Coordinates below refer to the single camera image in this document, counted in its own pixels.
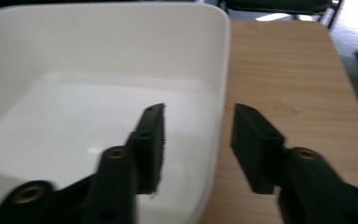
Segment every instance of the chair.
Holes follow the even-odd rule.
[[[318,15],[318,22],[324,19],[325,12],[333,9],[333,15],[327,27],[333,26],[338,10],[343,0],[217,0],[217,6],[224,4],[224,10],[255,11],[286,13],[291,15]]]

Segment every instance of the chair seat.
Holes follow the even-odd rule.
[[[326,11],[331,0],[226,0],[226,3],[234,10],[314,14]]]

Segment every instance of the light wood surface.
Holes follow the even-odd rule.
[[[201,224],[282,223],[276,196],[251,193],[229,148],[235,103],[258,109],[288,147],[318,151],[358,187],[358,101],[325,27],[234,21],[221,146]]]

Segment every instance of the white container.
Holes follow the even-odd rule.
[[[195,223],[213,183],[229,20],[179,3],[0,9],[0,202],[23,182],[58,189],[123,145],[144,108],[165,103],[158,195],[141,224]]]

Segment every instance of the tabletop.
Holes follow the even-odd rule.
[[[225,116],[201,224],[282,223],[276,195],[256,195],[230,147],[236,103],[259,110],[287,147],[322,154],[358,187],[358,101],[327,29],[311,21],[233,21]]]

